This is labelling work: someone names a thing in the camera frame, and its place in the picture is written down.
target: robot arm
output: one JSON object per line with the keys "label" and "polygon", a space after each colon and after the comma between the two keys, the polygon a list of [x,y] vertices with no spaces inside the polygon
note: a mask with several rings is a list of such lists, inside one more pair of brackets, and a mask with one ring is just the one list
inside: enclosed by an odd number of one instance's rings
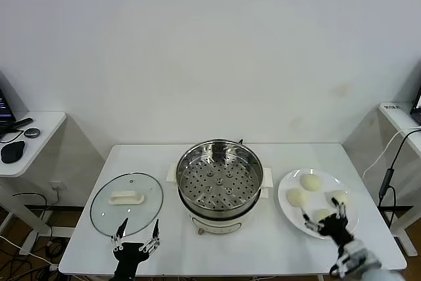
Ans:
{"label": "robot arm", "polygon": [[160,245],[158,220],[153,229],[152,238],[146,243],[121,243],[128,218],[118,228],[116,236],[111,236],[114,249],[112,253],[118,260],[117,269],[111,281],[133,281],[136,275],[137,266],[148,260]]}
{"label": "robot arm", "polygon": [[336,206],[336,214],[332,214],[318,223],[313,222],[302,210],[305,226],[322,236],[331,236],[338,246],[338,258],[330,269],[330,276],[342,280],[362,281],[403,281],[402,276],[388,270],[380,270],[382,264],[373,252],[367,250],[360,240],[354,239],[346,229],[348,219],[345,205],[332,202]]}

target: steamed bun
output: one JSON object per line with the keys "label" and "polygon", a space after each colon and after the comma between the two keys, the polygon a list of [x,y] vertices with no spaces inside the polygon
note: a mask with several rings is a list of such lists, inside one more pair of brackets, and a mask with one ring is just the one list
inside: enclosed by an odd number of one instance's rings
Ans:
{"label": "steamed bun", "polygon": [[329,203],[330,203],[330,205],[332,206],[332,207],[336,207],[335,205],[334,205],[334,203],[332,202],[332,198],[335,198],[336,199],[336,201],[338,201],[339,203],[343,203],[343,204],[345,204],[345,205],[349,205],[349,200],[348,200],[348,195],[347,195],[347,192],[345,192],[345,191],[342,191],[342,190],[335,190],[335,191],[332,191],[332,192],[330,192],[329,194],[328,194],[328,201],[329,201]]}
{"label": "steamed bun", "polygon": [[308,191],[319,191],[322,180],[316,174],[304,174],[300,177],[300,184]]}
{"label": "steamed bun", "polygon": [[289,189],[287,199],[293,207],[304,207],[308,200],[307,192],[299,188]]}
{"label": "steamed bun", "polygon": [[329,215],[333,214],[333,212],[329,211],[328,209],[320,209],[317,210],[314,219],[316,222],[320,222],[324,218],[328,217]]}

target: white plate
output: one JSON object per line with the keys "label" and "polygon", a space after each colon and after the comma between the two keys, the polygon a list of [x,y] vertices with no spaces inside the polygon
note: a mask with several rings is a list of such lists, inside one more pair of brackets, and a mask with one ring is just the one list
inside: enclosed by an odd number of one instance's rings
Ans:
{"label": "white plate", "polygon": [[327,193],[330,193],[334,190],[343,190],[347,192],[347,197],[349,200],[347,206],[347,218],[348,225],[347,229],[349,232],[353,232],[357,227],[357,224],[360,220],[358,216],[358,210],[354,205],[356,205],[354,200],[354,195],[350,192],[342,182],[321,170],[316,169],[298,169],[288,173],[279,183],[278,187],[278,200],[281,206],[282,211],[285,213],[286,217],[295,225],[298,229],[302,230],[304,233],[311,235],[316,238],[330,238],[327,236],[321,236],[320,234],[313,232],[304,225],[303,214],[299,207],[293,207],[287,200],[287,191],[292,188],[300,188],[305,190],[300,184],[300,176],[304,174],[317,174],[322,180],[322,189],[319,192],[310,192],[307,191],[309,195],[309,201],[304,209],[304,211],[309,215],[311,219],[314,219],[315,213],[319,209],[328,209],[334,213],[336,209],[328,203],[328,198],[326,197]]}

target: metal rim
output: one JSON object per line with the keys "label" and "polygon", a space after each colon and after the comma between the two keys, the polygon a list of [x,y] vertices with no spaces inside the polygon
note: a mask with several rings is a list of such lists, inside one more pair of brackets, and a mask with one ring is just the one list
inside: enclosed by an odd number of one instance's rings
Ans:
{"label": "metal rim", "polygon": [[254,205],[263,183],[257,155],[241,143],[214,139],[189,148],[176,167],[184,204],[202,217],[236,217]]}
{"label": "metal rim", "polygon": [[187,210],[189,210],[190,212],[192,212],[194,215],[196,215],[196,216],[198,216],[198,217],[201,217],[201,218],[203,218],[203,219],[205,219],[205,220],[211,220],[211,221],[214,221],[214,222],[224,222],[224,221],[227,221],[227,220],[235,220],[235,219],[237,219],[237,218],[239,218],[239,217],[242,217],[243,215],[246,215],[249,211],[251,211],[251,209],[256,205],[256,203],[257,203],[257,201],[259,200],[259,197],[260,197],[260,193],[261,193],[261,189],[259,189],[259,191],[258,191],[258,196],[257,196],[257,198],[253,201],[253,203],[252,204],[250,204],[250,207],[247,209],[247,210],[245,210],[244,212],[241,212],[241,213],[238,213],[237,215],[234,215],[234,216],[232,216],[232,217],[227,217],[227,218],[213,218],[213,217],[207,217],[206,215],[203,215],[203,214],[199,214],[198,212],[196,212],[196,211],[194,211],[191,207],[189,207],[189,205],[187,205],[187,203],[184,201],[184,198],[183,198],[183,196],[182,196],[182,194],[181,194],[181,192],[180,192],[180,189],[178,189],[177,190],[177,192],[178,192],[178,195],[180,196],[180,199],[182,200],[182,203],[184,204],[184,206],[187,208]]}
{"label": "metal rim", "polygon": [[92,220],[92,206],[93,206],[93,202],[95,201],[95,199],[97,198],[97,196],[99,195],[99,193],[103,190],[103,188],[105,187],[105,186],[107,186],[108,184],[110,184],[111,182],[113,182],[114,180],[116,180],[116,179],[119,179],[120,177],[123,177],[123,176],[127,176],[127,175],[129,175],[129,174],[142,174],[142,175],[144,175],[144,176],[148,176],[148,177],[150,177],[150,178],[152,178],[153,180],[155,180],[156,182],[157,182],[157,184],[158,184],[158,186],[159,186],[159,188],[161,189],[161,192],[162,192],[162,200],[161,200],[161,204],[159,205],[159,208],[158,208],[158,211],[157,211],[157,213],[156,213],[156,215],[145,225],[145,226],[143,226],[142,228],[140,228],[139,230],[137,230],[137,231],[135,231],[135,232],[133,232],[133,233],[130,233],[130,234],[126,234],[125,236],[131,236],[131,235],[134,235],[134,234],[136,234],[136,233],[138,233],[138,232],[140,232],[141,230],[143,230],[144,228],[146,228],[149,224],[151,224],[155,219],[156,219],[156,217],[158,216],[158,214],[159,214],[159,211],[161,210],[161,207],[162,207],[162,204],[164,203],[164,190],[162,190],[162,186],[161,186],[161,184],[159,183],[159,181],[157,180],[157,179],[155,179],[154,177],[152,177],[151,175],[149,175],[149,174],[146,174],[146,173],[144,173],[144,172],[128,172],[128,173],[126,173],[126,174],[121,174],[120,176],[118,176],[118,177],[116,177],[116,178],[114,178],[114,179],[112,179],[112,180],[110,180],[110,181],[108,181],[106,184],[104,184],[102,187],[101,187],[101,189],[99,189],[98,190],[98,192],[97,192],[97,194],[95,194],[95,197],[92,199],[92,202],[91,202],[91,207],[89,208],[89,217],[90,217],[90,219],[91,219],[91,223],[92,223],[92,226],[99,232],[99,233],[101,233],[102,235],[105,235],[105,236],[110,236],[110,235],[108,235],[108,234],[105,234],[105,233],[103,233],[102,231],[100,231],[99,229],[98,229],[98,227],[96,227],[96,225],[94,224],[94,222],[93,222],[93,220]]}

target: black mouse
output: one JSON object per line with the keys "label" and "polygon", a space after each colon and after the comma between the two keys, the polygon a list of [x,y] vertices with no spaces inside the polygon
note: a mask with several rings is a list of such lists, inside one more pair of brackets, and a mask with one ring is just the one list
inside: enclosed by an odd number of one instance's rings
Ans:
{"label": "black mouse", "polygon": [[39,128],[29,128],[24,132],[27,138],[37,138],[41,134]]}
{"label": "black mouse", "polygon": [[11,164],[18,161],[24,153],[25,141],[14,141],[1,149],[1,161]]}

